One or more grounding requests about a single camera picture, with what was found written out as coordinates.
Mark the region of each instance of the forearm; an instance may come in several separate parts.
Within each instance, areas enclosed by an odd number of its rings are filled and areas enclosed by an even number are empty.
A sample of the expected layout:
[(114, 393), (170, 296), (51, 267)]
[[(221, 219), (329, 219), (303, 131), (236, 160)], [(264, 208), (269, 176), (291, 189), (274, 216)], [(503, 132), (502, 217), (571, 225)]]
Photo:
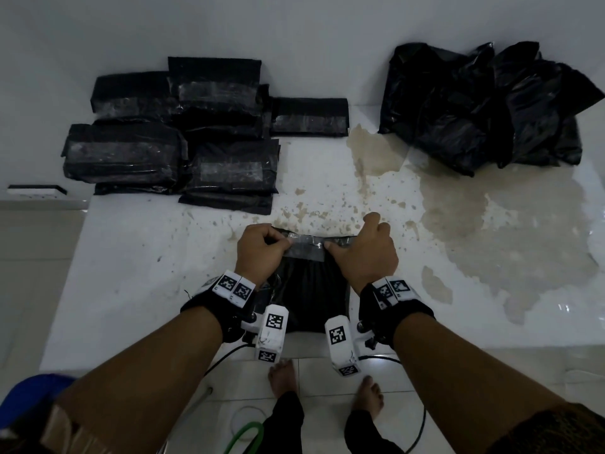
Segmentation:
[(427, 315), (405, 318), (393, 343), (457, 454), (482, 454), (520, 422), (564, 402)]
[(155, 452), (221, 342), (216, 318), (189, 309), (76, 381), (57, 403), (113, 452)]

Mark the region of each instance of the blue object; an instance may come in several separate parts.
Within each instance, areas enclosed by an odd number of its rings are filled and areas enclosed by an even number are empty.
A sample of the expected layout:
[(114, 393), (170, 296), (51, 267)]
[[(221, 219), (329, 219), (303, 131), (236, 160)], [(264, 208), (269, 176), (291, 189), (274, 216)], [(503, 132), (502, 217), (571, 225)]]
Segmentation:
[(75, 380), (61, 374), (38, 374), (19, 382), (0, 405), (0, 430), (9, 427), (44, 398), (57, 398)]

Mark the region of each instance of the white table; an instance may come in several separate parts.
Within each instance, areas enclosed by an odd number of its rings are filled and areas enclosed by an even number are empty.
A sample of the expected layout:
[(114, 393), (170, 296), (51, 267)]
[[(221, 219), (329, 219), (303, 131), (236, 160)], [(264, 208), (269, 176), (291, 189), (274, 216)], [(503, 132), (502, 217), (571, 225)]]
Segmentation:
[[(375, 132), (378, 110), (352, 107), (351, 128)], [(397, 274), (478, 346), (605, 344), (605, 192), (589, 159), (575, 169), (488, 168), (460, 180), (417, 174), (428, 160), (411, 150), (400, 171), (362, 181), (346, 139), (281, 142), (280, 194), (268, 217), (178, 197), (93, 197), (41, 369), (91, 369), (171, 319), (185, 290), (234, 267), (247, 224), (338, 236), (355, 234), (368, 211), (391, 223)], [(376, 157), (366, 172), (392, 164)], [(357, 304), (353, 295), (352, 325)], [(326, 339), (288, 335), (284, 356), (328, 356)]]

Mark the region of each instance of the white wall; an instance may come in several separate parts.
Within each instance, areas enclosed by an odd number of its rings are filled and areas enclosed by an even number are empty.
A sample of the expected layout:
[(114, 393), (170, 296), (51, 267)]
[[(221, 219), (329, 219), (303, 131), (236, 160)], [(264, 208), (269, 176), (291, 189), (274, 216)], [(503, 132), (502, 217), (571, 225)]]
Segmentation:
[(277, 96), (379, 103), (398, 44), (464, 52), (538, 40), (605, 88), (605, 0), (0, 0), (0, 199), (9, 183), (63, 177), (70, 123), (89, 122), (100, 74), (167, 55), (262, 59)]

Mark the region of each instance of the foot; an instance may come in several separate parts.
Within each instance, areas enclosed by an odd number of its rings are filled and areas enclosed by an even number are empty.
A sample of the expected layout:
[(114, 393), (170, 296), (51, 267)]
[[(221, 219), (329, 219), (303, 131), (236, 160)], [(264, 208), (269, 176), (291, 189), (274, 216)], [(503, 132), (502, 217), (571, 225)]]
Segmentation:
[(372, 376), (366, 376), (357, 390), (357, 395), (355, 395), (353, 410), (366, 410), (374, 420), (380, 414), (382, 408), (384, 408), (384, 395), (380, 391), (380, 386), (374, 383)]
[(282, 360), (268, 371), (268, 382), (276, 398), (293, 390), (298, 393), (297, 377), (292, 360)]

